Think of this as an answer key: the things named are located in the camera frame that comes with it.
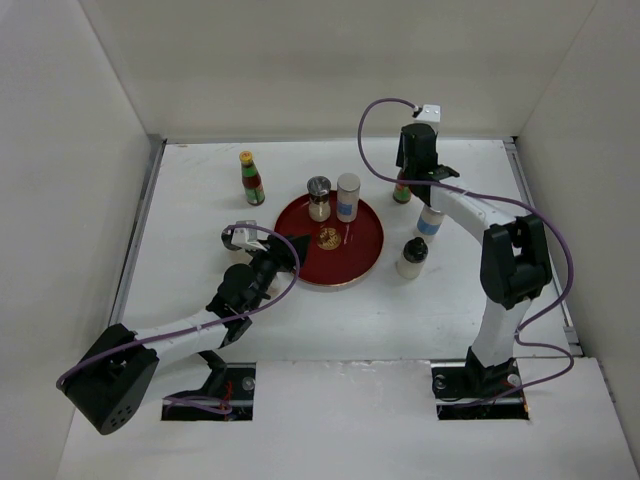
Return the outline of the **ketchup bottle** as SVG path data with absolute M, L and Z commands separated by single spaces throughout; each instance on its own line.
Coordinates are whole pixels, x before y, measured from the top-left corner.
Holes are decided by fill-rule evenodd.
M 398 204 L 407 204 L 411 200 L 412 193 L 408 185 L 400 183 L 400 180 L 404 180 L 404 172 L 402 170 L 398 172 L 396 179 L 397 182 L 392 195 L 393 200 Z
M 247 202 L 252 206 L 259 206 L 265 201 L 265 194 L 261 176 L 254 163 L 253 154 L 250 151 L 243 151 L 239 154 L 239 160 Z

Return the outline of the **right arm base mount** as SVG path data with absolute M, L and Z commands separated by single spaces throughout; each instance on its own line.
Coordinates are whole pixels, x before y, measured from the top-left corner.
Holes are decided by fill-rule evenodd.
M 431 372 L 439 420 L 529 419 L 522 392 L 512 392 L 496 399 L 497 395 L 521 385 L 514 360 L 490 370 L 477 369 L 465 363 L 434 364 Z

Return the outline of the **silver-lid spice shaker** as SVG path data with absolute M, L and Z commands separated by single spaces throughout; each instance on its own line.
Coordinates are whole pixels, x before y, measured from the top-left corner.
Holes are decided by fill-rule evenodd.
M 324 222 L 331 215 L 331 182 L 324 176 L 314 176 L 307 182 L 309 216 L 315 222 Z

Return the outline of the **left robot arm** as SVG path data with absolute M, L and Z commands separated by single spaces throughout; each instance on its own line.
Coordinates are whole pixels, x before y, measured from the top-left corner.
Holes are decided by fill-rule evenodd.
M 56 387 L 102 435 L 124 426 L 144 403 L 154 375 L 191 355 L 208 362 L 190 375 L 190 386 L 206 399 L 224 387 L 225 364 L 217 350 L 237 342 L 253 315 L 279 302 L 268 290 L 280 273 L 299 278 L 312 243 L 310 235 L 284 236 L 250 222 L 227 226 L 221 240 L 230 252 L 243 251 L 249 263 L 226 269 L 212 300 L 197 313 L 160 327 L 131 330 L 109 326 Z

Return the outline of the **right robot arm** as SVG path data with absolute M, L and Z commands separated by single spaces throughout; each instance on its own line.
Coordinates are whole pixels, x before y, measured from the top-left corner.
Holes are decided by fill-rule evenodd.
M 404 126 L 396 165 L 414 196 L 480 243 L 486 306 L 464 365 L 435 368 L 433 391 L 446 400 L 493 397 L 515 372 L 516 329 L 552 278 L 544 224 L 533 214 L 515 217 L 466 192 L 459 173 L 438 163 L 436 142 L 430 125 Z

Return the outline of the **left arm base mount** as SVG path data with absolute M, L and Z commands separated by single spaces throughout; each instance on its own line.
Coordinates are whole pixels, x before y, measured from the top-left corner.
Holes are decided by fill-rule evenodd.
M 254 411 L 257 368 L 255 363 L 227 363 L 212 350 L 199 356 L 210 374 L 201 387 L 183 390 L 164 401 L 161 420 L 169 422 L 251 421 Z

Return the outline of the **tall pearl jar blue label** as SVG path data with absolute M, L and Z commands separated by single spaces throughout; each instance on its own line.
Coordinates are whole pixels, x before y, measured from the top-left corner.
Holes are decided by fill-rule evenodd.
M 343 173 L 337 180 L 336 212 L 343 223 L 351 223 L 358 212 L 360 178 L 354 173 Z

